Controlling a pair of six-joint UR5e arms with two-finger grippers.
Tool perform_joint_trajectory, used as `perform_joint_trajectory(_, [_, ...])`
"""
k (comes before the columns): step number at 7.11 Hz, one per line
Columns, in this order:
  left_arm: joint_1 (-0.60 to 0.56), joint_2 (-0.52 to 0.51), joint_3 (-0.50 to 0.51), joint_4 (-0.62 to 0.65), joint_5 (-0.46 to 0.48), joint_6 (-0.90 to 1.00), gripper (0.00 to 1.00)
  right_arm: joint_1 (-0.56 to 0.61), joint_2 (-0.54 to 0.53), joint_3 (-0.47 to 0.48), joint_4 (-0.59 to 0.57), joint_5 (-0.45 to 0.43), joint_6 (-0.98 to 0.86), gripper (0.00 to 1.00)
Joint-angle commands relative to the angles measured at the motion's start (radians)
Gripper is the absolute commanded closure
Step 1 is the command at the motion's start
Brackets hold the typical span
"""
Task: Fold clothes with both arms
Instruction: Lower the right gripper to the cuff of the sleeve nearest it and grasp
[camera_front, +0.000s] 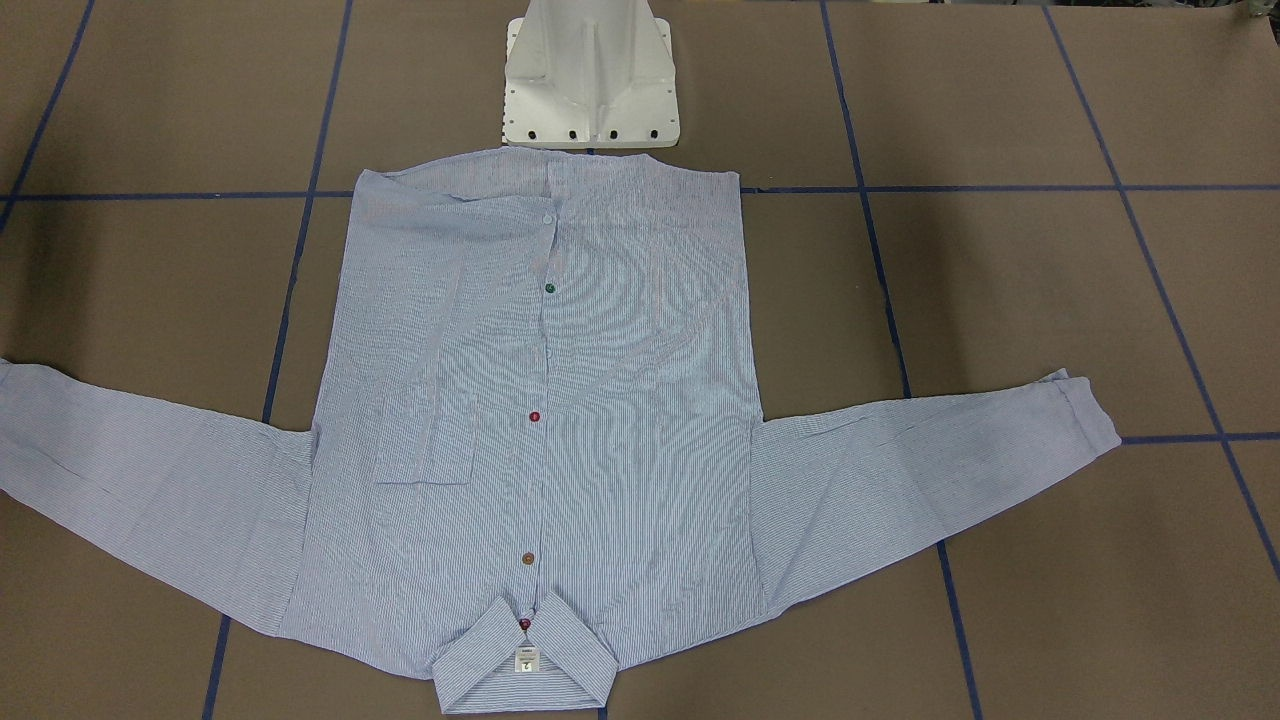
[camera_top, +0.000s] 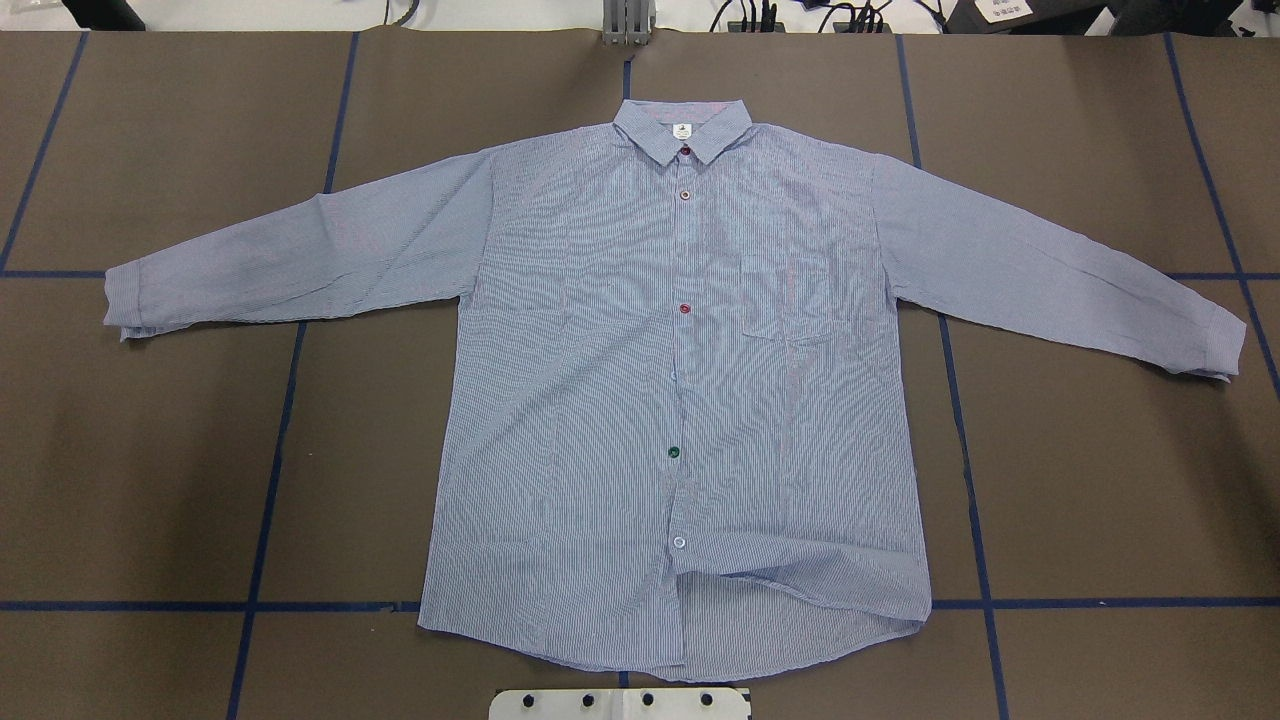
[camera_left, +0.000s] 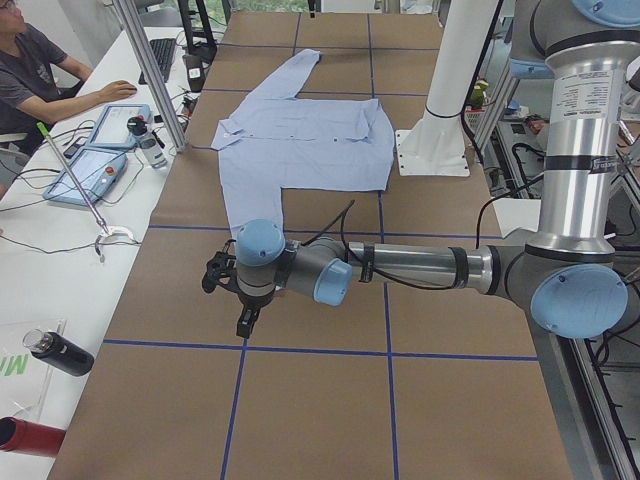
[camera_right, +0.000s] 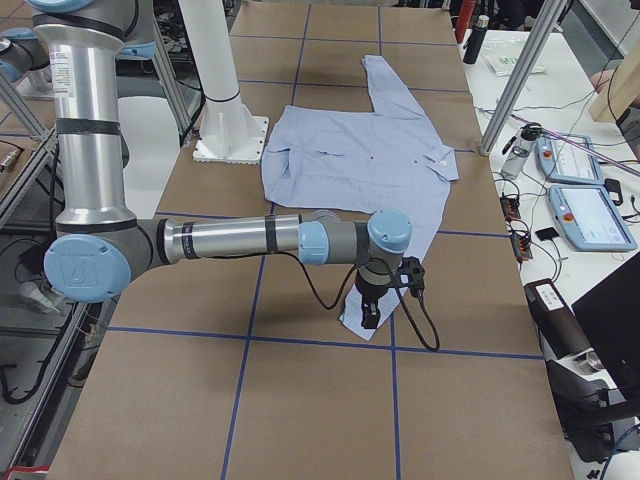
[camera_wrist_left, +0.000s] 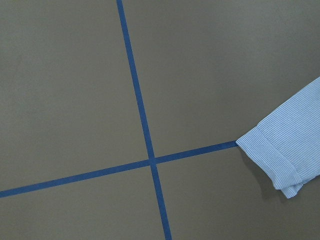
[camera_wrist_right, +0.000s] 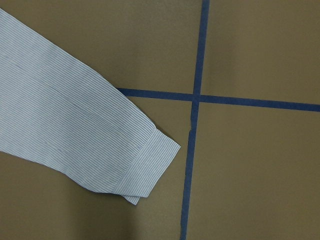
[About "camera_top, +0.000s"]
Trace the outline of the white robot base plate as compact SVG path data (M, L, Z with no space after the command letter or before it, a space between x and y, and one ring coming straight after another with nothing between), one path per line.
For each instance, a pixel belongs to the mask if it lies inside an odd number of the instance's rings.
M753 719L750 691L732 687L502 691L489 719Z

